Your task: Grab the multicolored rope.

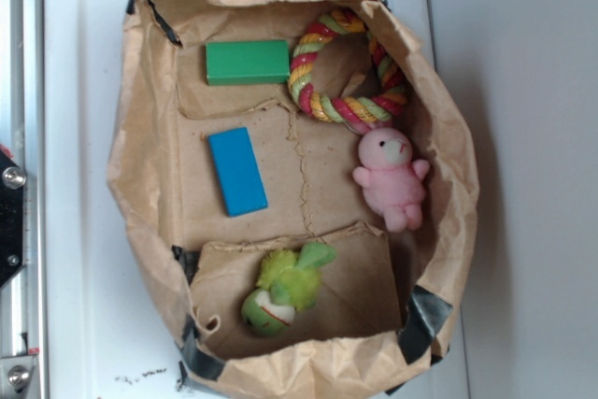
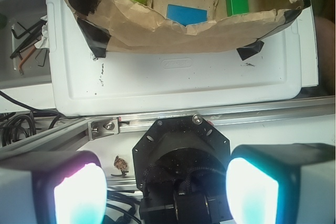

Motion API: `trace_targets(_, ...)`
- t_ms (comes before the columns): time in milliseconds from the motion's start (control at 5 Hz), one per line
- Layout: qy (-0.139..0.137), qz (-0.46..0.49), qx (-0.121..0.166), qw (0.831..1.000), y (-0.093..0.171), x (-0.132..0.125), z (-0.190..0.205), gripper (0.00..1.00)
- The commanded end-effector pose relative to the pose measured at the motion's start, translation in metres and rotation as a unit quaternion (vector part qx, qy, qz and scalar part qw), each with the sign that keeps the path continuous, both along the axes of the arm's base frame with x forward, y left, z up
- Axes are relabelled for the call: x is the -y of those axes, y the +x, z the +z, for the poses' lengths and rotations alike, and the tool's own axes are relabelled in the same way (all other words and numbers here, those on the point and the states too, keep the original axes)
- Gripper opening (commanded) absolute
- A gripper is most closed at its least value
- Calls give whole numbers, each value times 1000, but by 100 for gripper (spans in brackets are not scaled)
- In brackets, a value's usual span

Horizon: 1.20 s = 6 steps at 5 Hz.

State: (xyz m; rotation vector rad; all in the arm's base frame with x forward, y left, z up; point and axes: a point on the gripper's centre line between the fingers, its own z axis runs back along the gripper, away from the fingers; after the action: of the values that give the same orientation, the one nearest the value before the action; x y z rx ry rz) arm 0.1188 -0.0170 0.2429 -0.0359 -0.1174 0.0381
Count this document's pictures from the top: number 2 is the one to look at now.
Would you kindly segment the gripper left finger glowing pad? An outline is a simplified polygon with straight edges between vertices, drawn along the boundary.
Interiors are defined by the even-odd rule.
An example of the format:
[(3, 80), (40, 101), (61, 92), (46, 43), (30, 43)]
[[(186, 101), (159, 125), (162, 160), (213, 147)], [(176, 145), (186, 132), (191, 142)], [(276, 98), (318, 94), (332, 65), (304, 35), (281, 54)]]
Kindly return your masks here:
[(90, 151), (1, 156), (1, 223), (102, 223), (107, 180)]

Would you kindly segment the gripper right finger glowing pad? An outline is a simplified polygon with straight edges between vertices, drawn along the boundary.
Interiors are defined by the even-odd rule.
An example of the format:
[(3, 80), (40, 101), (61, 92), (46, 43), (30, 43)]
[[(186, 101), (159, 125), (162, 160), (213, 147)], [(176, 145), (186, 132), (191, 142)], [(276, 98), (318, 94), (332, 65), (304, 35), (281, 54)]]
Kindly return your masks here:
[(226, 193), (236, 223), (335, 223), (335, 146), (239, 145)]

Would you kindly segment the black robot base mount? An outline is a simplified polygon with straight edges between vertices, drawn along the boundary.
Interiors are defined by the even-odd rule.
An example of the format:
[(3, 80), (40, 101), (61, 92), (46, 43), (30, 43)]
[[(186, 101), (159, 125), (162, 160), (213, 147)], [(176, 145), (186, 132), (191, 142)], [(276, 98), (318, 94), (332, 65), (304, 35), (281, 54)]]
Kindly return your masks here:
[(144, 223), (231, 220), (230, 142), (200, 115), (156, 120), (132, 150)]

